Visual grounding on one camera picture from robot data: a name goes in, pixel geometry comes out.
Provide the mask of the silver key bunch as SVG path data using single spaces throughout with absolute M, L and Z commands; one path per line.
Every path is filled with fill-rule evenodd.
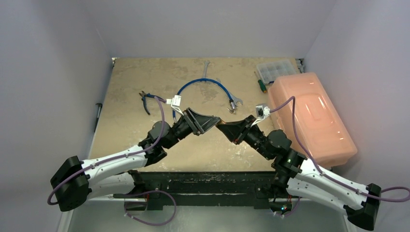
M 235 109 L 235 108 L 227 108 L 227 110 L 228 110 L 229 113 L 231 113 L 231 114 L 236 114 L 236 109 Z

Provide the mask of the blue cable lock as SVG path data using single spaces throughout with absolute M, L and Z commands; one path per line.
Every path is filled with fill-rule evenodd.
M 228 91 L 231 89 L 218 81 L 174 81 L 166 86 L 167 96 L 178 94 L 182 97 L 181 108 L 191 107 L 193 110 L 221 118 L 235 119 L 236 114 L 231 114 L 227 108 L 232 108 Z

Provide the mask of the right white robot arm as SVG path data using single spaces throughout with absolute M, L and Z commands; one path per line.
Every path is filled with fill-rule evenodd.
M 250 115 L 241 121 L 220 122 L 217 128 L 230 142 L 236 145 L 245 142 L 265 159 L 273 161 L 271 166 L 277 174 L 271 190 L 276 196 L 288 193 L 310 199 L 341 212 L 361 229 L 375 229 L 380 206 L 376 198 L 381 194 L 378 185 L 355 183 L 315 166 L 312 159 L 291 148 L 292 142 L 283 130 L 265 135 L 254 121 L 256 118 Z

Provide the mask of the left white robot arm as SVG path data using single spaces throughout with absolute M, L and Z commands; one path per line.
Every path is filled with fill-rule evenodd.
M 147 137 L 124 151 L 97 159 L 67 158 L 50 180 L 52 192 L 47 203 L 66 212 L 82 205 L 92 188 L 104 179 L 121 172 L 147 167 L 166 157 L 170 149 L 190 134 L 199 136 L 219 124 L 220 117 L 206 116 L 187 108 L 173 125 L 164 119 L 156 122 Z

